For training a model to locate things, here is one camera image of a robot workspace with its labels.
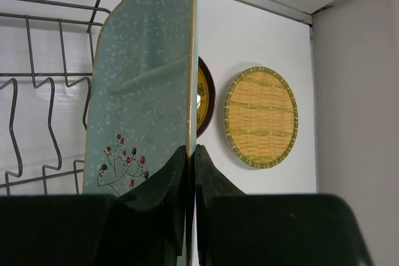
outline dish rack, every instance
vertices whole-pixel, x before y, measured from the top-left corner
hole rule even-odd
[[[0,0],[0,195],[80,192],[97,19],[121,0],[79,1]]]

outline plate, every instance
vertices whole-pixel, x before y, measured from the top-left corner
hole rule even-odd
[[[214,113],[216,92],[213,78],[208,67],[198,58],[198,88],[197,88],[197,138],[208,127]]]
[[[84,187],[120,196],[196,144],[196,0],[123,0],[97,42]]]
[[[237,156],[254,168],[271,168],[291,152],[298,108],[288,83],[276,71],[253,67],[230,86],[224,127]]]

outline floral pattern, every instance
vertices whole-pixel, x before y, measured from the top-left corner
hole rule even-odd
[[[136,160],[137,149],[132,148],[131,152],[128,154],[125,147],[125,138],[121,134],[117,135],[116,147],[112,149],[111,146],[107,146],[104,149],[104,154],[107,157],[107,163],[101,165],[99,169],[99,174],[97,175],[97,186],[109,186],[112,188],[119,196],[121,195],[114,187],[114,184],[119,182],[124,176],[129,176],[131,178],[144,178],[148,179],[150,173],[144,170],[145,157],[141,156],[139,160]],[[113,173],[110,179],[106,182],[101,182],[106,171]],[[130,180],[129,189],[133,189],[135,185],[135,180]]]

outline wire rack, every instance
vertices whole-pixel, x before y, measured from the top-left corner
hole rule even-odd
[[[75,191],[78,194],[79,193],[79,182],[78,182],[78,174],[83,172],[82,166],[84,164],[83,159],[73,159],[72,161],[72,169],[71,170],[65,170],[65,161],[64,161],[64,154],[62,150],[60,149],[59,146],[59,139],[54,133],[53,130],[53,114],[55,110],[54,103],[58,103],[59,101],[62,101],[63,99],[57,98],[57,93],[56,91],[56,86],[60,84],[64,84],[66,88],[72,88],[74,86],[78,85],[85,85],[87,87],[87,91],[84,95],[84,108],[82,112],[82,117],[81,117],[81,122],[82,122],[82,129],[87,129],[87,122],[86,122],[86,116],[87,116],[87,108],[89,105],[89,99],[90,99],[90,90],[91,90],[91,72],[83,72],[83,71],[78,71],[77,72],[71,72],[68,70],[68,63],[67,63],[67,56],[66,56],[66,50],[65,50],[65,29],[64,27],[71,26],[71,25],[78,25],[80,27],[84,26],[85,31],[89,37],[89,49],[90,49],[90,60],[91,60],[91,66],[94,62],[94,37],[93,37],[93,30],[96,28],[97,32],[102,26],[101,22],[95,22],[96,19],[96,14],[99,12],[105,13],[105,15],[108,15],[111,13],[111,10],[102,6],[102,0],[95,0],[93,6],[88,6],[85,4],[79,4],[79,3],[70,3],[70,2],[64,2],[64,1],[55,1],[55,0],[7,0],[7,7],[12,7],[14,4],[16,5],[17,3],[26,3],[26,4],[31,4],[31,5],[36,5],[36,4],[41,4],[41,5],[46,5],[46,6],[51,6],[54,7],[54,12],[57,14],[62,14],[62,11],[58,11],[57,8],[64,7],[67,9],[75,9],[75,10],[82,10],[85,12],[90,12],[89,16],[90,19],[84,20],[84,19],[67,19],[67,18],[61,18],[59,17],[49,17],[49,16],[40,16],[39,14],[33,15],[33,14],[16,14],[16,13],[10,13],[10,12],[1,12],[2,10],[0,9],[0,26],[2,25],[3,22],[10,22],[9,20],[19,20],[19,26],[21,26],[21,21],[24,24],[24,30],[26,31],[26,40],[20,41],[19,43],[27,43],[27,51],[29,53],[29,66],[30,66],[30,72],[22,72],[18,70],[18,72],[5,72],[4,69],[6,68],[5,65],[2,65],[2,59],[0,57],[0,95],[1,93],[4,93],[6,90],[8,90],[7,95],[4,95],[4,97],[11,98],[11,109],[8,110],[8,107],[6,107],[6,102],[5,100],[2,100],[3,103],[1,103],[0,107],[2,112],[7,111],[7,115],[9,115],[9,123],[8,125],[8,132],[9,136],[7,138],[11,139],[12,147],[13,147],[13,152],[15,154],[14,159],[15,163],[11,163],[8,167],[7,170],[5,170],[4,173],[4,183],[0,184],[0,190],[6,190],[6,194],[10,196],[12,194],[11,188],[13,186],[19,186],[22,184],[28,184],[28,183],[33,183],[33,182],[42,182],[42,188],[43,192],[45,195],[48,194],[48,182],[50,179],[53,178],[62,178],[64,176],[73,176],[74,177],[74,185],[75,185]],[[56,28],[56,31],[58,32],[59,36],[59,45],[60,45],[60,53],[61,53],[61,64],[62,64],[62,71],[61,72],[51,72],[48,70],[42,70],[42,68],[37,67],[37,61],[35,60],[35,55],[34,55],[34,43],[35,40],[32,38],[32,30],[31,30],[31,23],[34,21],[40,21],[41,22],[41,27],[46,29],[47,27],[51,27],[52,29]],[[23,158],[21,155],[21,147],[19,146],[20,140],[24,140],[24,136],[22,137],[16,137],[15,128],[14,128],[14,120],[16,119],[16,114],[17,114],[17,106],[26,106],[27,102],[30,102],[30,99],[24,100],[24,102],[21,102],[22,100],[19,99],[19,87],[21,85],[26,85],[26,84],[32,84],[34,90],[40,90],[41,88],[47,87],[49,88],[49,98],[47,101],[47,106],[48,106],[48,112],[47,112],[47,133],[46,132],[39,132],[39,135],[41,134],[49,134],[50,135],[50,140],[52,143],[52,146],[54,147],[55,153],[56,153],[56,159],[55,163],[43,163],[41,166],[41,173],[39,175],[30,175],[27,176],[28,178],[24,178],[23,176],[26,168],[26,161],[29,160],[29,157]],[[31,123],[29,125],[29,128],[34,128],[35,127],[35,121],[36,120],[30,120],[29,119],[29,113],[21,113],[23,115],[19,115],[19,118],[23,118],[26,120],[26,122]],[[5,134],[2,134],[2,140],[4,141]]]

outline white wall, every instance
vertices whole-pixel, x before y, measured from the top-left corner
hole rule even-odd
[[[199,54],[216,86],[216,111],[198,143],[216,167],[246,193],[315,192],[314,95],[309,27],[232,0],[198,0]],[[299,130],[289,156],[253,169],[229,147],[223,125],[227,89],[243,70],[265,66],[288,82],[298,104]]]
[[[375,265],[398,265],[398,0],[316,15],[314,57],[320,191],[351,205]]]

